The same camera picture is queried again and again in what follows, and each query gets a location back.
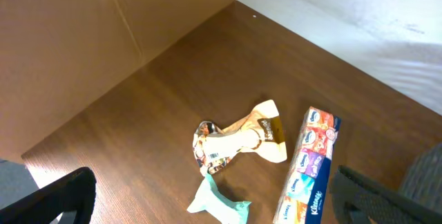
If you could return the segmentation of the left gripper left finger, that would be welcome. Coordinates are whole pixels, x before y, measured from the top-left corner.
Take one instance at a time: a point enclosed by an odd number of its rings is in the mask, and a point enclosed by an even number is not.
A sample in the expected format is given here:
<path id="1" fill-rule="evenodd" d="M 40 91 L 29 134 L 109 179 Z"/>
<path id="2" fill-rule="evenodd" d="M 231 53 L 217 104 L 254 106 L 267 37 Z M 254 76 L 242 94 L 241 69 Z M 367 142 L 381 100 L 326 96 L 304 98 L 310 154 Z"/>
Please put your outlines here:
<path id="1" fill-rule="evenodd" d="M 89 224 L 96 197 L 96 178 L 80 167 L 49 185 L 1 209 L 1 222 Z"/>

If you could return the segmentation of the Kleenex tissue multipack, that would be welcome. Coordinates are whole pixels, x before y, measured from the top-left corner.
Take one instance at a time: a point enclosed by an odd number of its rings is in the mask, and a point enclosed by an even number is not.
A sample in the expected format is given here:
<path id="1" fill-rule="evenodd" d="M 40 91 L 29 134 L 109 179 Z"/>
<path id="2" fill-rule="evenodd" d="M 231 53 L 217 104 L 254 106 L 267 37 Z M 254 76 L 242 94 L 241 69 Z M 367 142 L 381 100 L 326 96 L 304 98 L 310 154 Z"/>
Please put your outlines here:
<path id="1" fill-rule="evenodd" d="M 339 117 L 309 107 L 278 201 L 274 223 L 321 222 L 340 123 Z"/>

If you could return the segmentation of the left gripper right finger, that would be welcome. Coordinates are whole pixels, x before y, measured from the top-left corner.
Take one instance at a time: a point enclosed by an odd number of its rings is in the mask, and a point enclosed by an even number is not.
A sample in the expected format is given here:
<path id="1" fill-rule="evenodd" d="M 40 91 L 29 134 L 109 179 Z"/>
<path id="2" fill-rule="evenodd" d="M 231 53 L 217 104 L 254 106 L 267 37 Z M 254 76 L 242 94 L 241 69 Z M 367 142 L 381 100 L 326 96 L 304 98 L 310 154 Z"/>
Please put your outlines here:
<path id="1" fill-rule="evenodd" d="M 339 223 L 441 224 L 441 214 L 340 165 L 329 192 Z"/>

